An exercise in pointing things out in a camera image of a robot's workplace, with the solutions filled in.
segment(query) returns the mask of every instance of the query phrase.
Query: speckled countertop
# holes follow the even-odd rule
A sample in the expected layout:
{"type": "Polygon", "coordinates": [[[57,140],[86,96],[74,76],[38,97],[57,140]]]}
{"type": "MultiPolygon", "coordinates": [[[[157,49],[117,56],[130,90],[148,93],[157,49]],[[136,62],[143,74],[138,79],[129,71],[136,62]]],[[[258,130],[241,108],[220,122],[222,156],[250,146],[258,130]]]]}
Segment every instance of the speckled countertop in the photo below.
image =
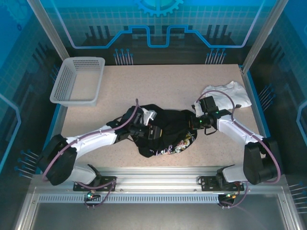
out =
{"type": "MultiPolygon", "coordinates": [[[[102,127],[135,105],[135,98],[140,105],[191,109],[206,86],[231,81],[243,85],[238,65],[105,66],[97,106],[69,107],[62,135],[72,137],[102,127]]],[[[236,109],[235,117],[258,133],[250,107],[236,109]]],[[[243,149],[223,133],[205,136],[199,130],[196,141],[181,153],[145,158],[133,142],[125,140],[78,161],[95,167],[222,166],[243,162],[243,149]]]]}

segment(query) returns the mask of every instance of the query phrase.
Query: laundry basket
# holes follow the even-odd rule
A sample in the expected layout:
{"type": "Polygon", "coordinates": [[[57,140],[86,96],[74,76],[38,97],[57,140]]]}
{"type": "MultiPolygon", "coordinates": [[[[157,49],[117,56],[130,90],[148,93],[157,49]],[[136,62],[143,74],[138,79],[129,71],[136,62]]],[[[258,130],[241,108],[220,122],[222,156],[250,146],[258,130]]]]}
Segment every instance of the laundry basket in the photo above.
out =
{"type": "Polygon", "coordinates": [[[101,57],[65,59],[54,83],[50,101],[63,106],[96,106],[105,66],[101,57]]]}

